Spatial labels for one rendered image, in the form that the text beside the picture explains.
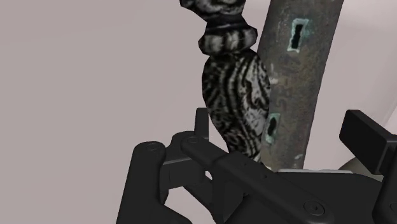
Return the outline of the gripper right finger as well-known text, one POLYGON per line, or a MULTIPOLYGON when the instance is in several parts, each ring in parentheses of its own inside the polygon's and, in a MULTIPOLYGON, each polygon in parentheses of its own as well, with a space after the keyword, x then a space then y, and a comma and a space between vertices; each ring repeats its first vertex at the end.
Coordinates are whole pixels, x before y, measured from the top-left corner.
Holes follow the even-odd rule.
POLYGON ((348 109, 340 141, 373 175, 382 175, 372 218, 375 224, 397 224, 397 134, 358 109, 348 109))

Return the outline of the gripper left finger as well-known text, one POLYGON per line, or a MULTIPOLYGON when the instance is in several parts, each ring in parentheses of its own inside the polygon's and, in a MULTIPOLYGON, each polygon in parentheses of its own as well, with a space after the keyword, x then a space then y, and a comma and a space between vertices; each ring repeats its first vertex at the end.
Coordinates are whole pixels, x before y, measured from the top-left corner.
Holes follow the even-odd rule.
POLYGON ((169 190, 183 187, 215 224, 334 224, 326 202, 240 153, 208 140, 204 108, 195 128, 169 145, 139 143, 133 150, 116 224, 192 224, 167 207, 169 190))

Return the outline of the black white striped figure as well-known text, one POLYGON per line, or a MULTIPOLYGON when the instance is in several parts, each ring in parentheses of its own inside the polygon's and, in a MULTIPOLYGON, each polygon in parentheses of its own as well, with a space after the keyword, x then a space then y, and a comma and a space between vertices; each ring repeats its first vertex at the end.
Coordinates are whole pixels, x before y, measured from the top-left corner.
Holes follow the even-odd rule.
POLYGON ((270 78, 252 50, 258 31, 246 22, 246 0, 179 0, 205 22, 200 51, 202 97, 228 151, 261 161, 262 136, 270 108, 270 78))

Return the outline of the grey brown slotted cylinder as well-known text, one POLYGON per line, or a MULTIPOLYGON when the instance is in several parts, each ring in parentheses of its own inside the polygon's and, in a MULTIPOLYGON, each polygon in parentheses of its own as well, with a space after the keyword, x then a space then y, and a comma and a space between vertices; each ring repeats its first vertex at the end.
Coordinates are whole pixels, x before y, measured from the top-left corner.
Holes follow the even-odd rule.
POLYGON ((344 0, 270 0, 258 55, 270 78, 262 162, 302 169, 317 99, 344 0))

